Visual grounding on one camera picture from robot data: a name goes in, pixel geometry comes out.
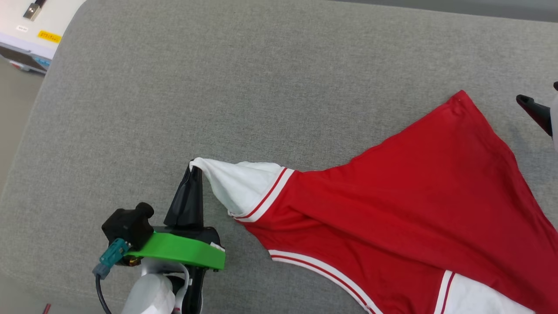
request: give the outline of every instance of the white label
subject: white label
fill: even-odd
[[[216,243],[214,243],[214,242],[211,242],[211,244],[209,244],[209,245],[211,245],[212,247],[214,247],[214,248],[216,248],[216,249],[218,249],[218,250],[220,250],[220,251],[225,252],[225,249],[223,249],[222,246],[220,246],[220,245],[218,245],[218,244],[216,244]]]
[[[22,31],[22,32],[24,32],[24,33],[27,33],[27,31],[29,30],[29,28],[27,28],[27,27],[25,27],[25,26],[18,25],[18,26],[16,27],[16,30]]]

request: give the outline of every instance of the gray cushion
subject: gray cushion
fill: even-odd
[[[88,0],[2,196],[2,272],[100,312],[91,269],[107,244],[101,224],[139,201],[162,224],[191,158],[324,169],[460,89],[556,225],[558,154],[514,98],[552,98],[557,34],[554,23],[317,0]],[[225,271],[206,278],[204,313],[363,312],[327,279],[271,262],[208,185],[204,202],[227,248]],[[113,269],[103,282],[114,312],[137,271]]]

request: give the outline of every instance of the teal connector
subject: teal connector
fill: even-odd
[[[114,240],[99,258],[100,263],[93,269],[93,274],[99,275],[104,280],[112,266],[120,261],[129,250],[130,247],[126,241],[120,238]]]
[[[124,254],[126,254],[128,250],[130,250],[130,247],[126,241],[117,238],[111,243],[105,253],[101,255],[99,262],[108,267],[112,267],[124,257]]]

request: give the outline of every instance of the white table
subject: white table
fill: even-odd
[[[0,0],[0,54],[20,69],[45,73],[58,48],[58,39],[83,2],[47,0],[31,21],[23,17],[31,0]],[[50,40],[39,37],[41,32]]]

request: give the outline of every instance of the green bracket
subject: green bracket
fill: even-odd
[[[140,251],[129,251],[127,256],[158,258],[186,265],[223,269],[225,252],[187,237],[155,232]]]

